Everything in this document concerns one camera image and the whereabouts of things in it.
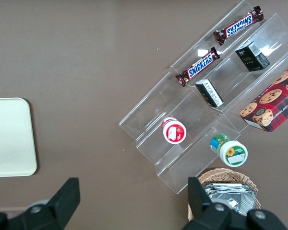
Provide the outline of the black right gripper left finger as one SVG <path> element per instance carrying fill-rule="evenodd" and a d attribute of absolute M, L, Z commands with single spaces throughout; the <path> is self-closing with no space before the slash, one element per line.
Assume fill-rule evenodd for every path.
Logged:
<path fill-rule="evenodd" d="M 46 203 L 29 207 L 8 221 L 9 230 L 63 230 L 80 203 L 79 179 L 69 178 Z"/>

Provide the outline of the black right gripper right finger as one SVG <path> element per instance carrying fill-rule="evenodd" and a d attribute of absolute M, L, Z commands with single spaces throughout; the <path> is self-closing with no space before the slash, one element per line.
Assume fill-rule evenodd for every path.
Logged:
<path fill-rule="evenodd" d="M 188 178 L 188 202 L 194 219 L 185 230 L 248 230 L 247 218 L 224 204 L 213 203 L 196 177 Z"/>

